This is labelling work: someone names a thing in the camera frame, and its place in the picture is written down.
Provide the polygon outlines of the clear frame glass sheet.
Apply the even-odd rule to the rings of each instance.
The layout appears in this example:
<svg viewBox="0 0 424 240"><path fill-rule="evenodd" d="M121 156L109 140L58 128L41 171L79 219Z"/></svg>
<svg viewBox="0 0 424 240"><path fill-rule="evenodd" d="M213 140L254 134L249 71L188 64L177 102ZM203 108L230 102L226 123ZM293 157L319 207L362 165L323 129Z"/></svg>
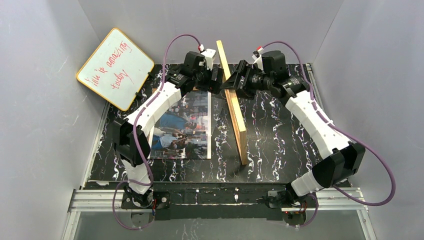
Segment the clear frame glass sheet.
<svg viewBox="0 0 424 240"><path fill-rule="evenodd" d="M221 96L201 92L194 102L198 112L196 115L196 149L194 170L200 171L210 161L222 160L225 150L232 150L229 142L229 123L227 120L225 101Z"/></svg>

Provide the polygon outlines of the yellow-edged whiteboard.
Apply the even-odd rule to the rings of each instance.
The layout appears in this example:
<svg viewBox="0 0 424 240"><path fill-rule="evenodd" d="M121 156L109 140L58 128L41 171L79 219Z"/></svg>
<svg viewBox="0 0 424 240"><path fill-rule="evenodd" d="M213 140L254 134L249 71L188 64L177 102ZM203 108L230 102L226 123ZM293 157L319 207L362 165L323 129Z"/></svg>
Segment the yellow-edged whiteboard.
<svg viewBox="0 0 424 240"><path fill-rule="evenodd" d="M76 73L76 79L127 111L154 66L154 61L115 27Z"/></svg>

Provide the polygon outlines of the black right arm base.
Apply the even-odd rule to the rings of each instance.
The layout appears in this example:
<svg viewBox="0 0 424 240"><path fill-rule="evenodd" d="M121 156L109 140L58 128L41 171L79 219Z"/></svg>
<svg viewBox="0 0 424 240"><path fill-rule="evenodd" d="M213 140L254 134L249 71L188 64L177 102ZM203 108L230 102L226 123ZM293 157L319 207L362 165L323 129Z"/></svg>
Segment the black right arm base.
<svg viewBox="0 0 424 240"><path fill-rule="evenodd" d="M265 204L272 208L302 208L310 209L317 206L314 199L314 194L307 194L304 196L297 196L291 191L283 190L270 190L266 193L264 200Z"/></svg>

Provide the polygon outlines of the aluminium mounting rail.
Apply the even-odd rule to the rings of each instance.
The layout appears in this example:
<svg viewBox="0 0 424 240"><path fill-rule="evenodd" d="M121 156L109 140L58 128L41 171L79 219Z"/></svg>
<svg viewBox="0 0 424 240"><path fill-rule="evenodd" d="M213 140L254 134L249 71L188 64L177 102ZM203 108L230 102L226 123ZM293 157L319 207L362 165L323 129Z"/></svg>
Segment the aluminium mounting rail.
<svg viewBox="0 0 424 240"><path fill-rule="evenodd" d="M256 200L267 194L265 190L230 188L186 188L170 190L167 196L159 196L155 191L157 209L177 206L258 206ZM319 210L367 210L364 204L353 201L334 188L327 188L316 193ZM68 207L69 212L146 212L146 207L133 204L123 190L77 190Z"/></svg>

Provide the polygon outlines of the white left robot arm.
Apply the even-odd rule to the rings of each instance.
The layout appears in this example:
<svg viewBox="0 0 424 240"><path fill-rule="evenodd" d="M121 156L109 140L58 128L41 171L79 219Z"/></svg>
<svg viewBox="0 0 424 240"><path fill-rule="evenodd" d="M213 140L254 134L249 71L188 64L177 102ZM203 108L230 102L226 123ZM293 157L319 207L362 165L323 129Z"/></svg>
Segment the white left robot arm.
<svg viewBox="0 0 424 240"><path fill-rule="evenodd" d="M223 70L213 78L215 49L189 51L182 64L163 74L164 82L133 113L117 119L113 125L113 148L124 164L129 189L145 195L153 185L153 173L147 162L152 147L147 136L164 113L193 89L213 94L220 93Z"/></svg>

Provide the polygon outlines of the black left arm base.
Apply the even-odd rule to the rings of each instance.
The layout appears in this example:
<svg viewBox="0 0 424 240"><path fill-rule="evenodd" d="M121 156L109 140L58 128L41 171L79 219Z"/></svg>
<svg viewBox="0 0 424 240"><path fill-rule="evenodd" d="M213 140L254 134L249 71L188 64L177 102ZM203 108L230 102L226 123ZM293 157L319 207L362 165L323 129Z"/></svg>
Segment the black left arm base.
<svg viewBox="0 0 424 240"><path fill-rule="evenodd" d="M121 198L121 208L125 210L168 209L170 200L170 193L166 191L149 189L145 194L138 194L128 188L124 190Z"/></svg>

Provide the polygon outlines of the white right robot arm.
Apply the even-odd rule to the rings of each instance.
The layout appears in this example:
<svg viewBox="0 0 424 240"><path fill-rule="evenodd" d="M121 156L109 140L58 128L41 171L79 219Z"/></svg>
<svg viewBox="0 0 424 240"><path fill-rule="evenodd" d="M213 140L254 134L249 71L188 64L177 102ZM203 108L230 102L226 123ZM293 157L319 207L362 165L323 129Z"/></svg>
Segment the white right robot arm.
<svg viewBox="0 0 424 240"><path fill-rule="evenodd" d="M365 147L331 128L331 121L320 118L320 110L311 99L310 88L299 76L290 76L285 55L279 50L257 54L253 64L241 60L222 89L235 90L237 96L252 100L257 91L269 91L279 99L312 138L322 160L301 177L288 183L286 191L293 199L330 188L356 174Z"/></svg>

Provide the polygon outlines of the printed colour photo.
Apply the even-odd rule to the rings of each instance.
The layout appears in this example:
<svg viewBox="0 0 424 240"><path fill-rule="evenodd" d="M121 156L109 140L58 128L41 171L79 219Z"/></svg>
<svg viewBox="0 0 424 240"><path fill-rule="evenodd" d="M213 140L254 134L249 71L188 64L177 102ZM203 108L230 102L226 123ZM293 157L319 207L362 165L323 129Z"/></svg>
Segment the printed colour photo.
<svg viewBox="0 0 424 240"><path fill-rule="evenodd" d="M151 159L210 159L212 95L195 90L171 105L150 131Z"/></svg>

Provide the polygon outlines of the wooden picture frame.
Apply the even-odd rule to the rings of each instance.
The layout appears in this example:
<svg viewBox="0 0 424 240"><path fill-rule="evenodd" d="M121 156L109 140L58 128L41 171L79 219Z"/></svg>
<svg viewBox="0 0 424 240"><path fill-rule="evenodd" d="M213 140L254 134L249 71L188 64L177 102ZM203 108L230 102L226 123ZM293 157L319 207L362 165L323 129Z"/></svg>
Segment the wooden picture frame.
<svg viewBox="0 0 424 240"><path fill-rule="evenodd" d="M217 51L219 54L220 66L223 69L223 75L225 80L223 83L226 83L231 76L229 64L226 58L224 46L221 40L216 41ZM247 128L245 126L244 117L241 112L240 103L235 90L225 89L224 90L227 105L229 108L229 113L231 117L232 126L234 129L234 135L236 139L237 149L240 156L240 161L242 165L248 164L248 154L247 154Z"/></svg>

